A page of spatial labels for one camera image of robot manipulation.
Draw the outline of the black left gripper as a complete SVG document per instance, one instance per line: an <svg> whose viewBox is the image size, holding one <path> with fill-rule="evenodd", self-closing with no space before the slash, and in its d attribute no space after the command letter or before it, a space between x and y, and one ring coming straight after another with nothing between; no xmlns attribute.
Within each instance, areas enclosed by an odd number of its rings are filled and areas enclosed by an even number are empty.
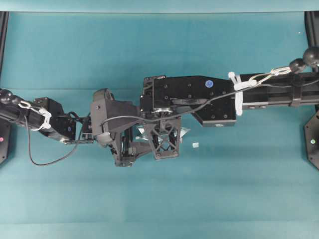
<svg viewBox="0 0 319 239"><path fill-rule="evenodd" d="M132 102L117 101L110 90L100 89L93 94L90 116L92 136L100 145L115 149L115 166L132 167L139 157L152 152L148 143L133 142L132 127L143 119L140 108Z"/></svg>

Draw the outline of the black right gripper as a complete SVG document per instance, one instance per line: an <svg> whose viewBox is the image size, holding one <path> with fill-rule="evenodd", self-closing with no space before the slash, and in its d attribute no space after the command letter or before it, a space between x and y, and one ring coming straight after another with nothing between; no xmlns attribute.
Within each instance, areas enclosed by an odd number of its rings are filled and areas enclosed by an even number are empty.
<svg viewBox="0 0 319 239"><path fill-rule="evenodd" d="M182 98L182 77L165 75L145 77L140 96L140 117L155 159L179 156L181 106L174 102ZM160 124L167 137L160 152Z"/></svg>

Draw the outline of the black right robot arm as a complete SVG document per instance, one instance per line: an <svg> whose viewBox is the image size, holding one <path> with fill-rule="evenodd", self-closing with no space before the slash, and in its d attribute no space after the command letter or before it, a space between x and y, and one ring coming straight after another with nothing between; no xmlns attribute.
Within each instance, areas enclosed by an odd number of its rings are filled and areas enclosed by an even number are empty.
<svg viewBox="0 0 319 239"><path fill-rule="evenodd" d="M233 126L245 110L269 106L319 104L319 49L308 48L302 58L267 73L235 74L227 79L206 76L144 79L140 97L144 130L155 159L179 154L181 117L193 115L203 127Z"/></svg>

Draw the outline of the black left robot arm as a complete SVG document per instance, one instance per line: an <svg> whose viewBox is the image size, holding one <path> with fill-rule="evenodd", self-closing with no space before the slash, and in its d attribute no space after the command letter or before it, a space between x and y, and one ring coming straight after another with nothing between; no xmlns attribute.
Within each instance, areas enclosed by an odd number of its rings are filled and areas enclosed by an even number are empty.
<svg viewBox="0 0 319 239"><path fill-rule="evenodd" d="M98 143L109 147L115 165L131 167L137 158L151 153L149 143L134 141L133 128L142 124L139 108L128 101L117 101L108 89L93 94L87 116L66 113L62 104L44 97L27 101L10 90L0 90L0 119L39 132L63 144Z"/></svg>

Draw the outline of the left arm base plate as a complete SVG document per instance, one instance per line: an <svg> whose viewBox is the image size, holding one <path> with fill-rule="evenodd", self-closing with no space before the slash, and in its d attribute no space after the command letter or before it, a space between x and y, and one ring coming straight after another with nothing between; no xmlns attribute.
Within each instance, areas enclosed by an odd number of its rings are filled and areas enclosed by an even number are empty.
<svg viewBox="0 0 319 239"><path fill-rule="evenodd" d="M5 120L0 120L0 163L8 157L11 125Z"/></svg>

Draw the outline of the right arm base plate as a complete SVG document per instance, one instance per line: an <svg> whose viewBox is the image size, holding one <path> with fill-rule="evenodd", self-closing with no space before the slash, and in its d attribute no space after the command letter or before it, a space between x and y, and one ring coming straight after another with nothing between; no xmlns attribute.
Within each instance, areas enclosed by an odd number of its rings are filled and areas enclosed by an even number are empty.
<svg viewBox="0 0 319 239"><path fill-rule="evenodd" d="M305 144L308 161L319 169L319 112L304 126Z"/></svg>

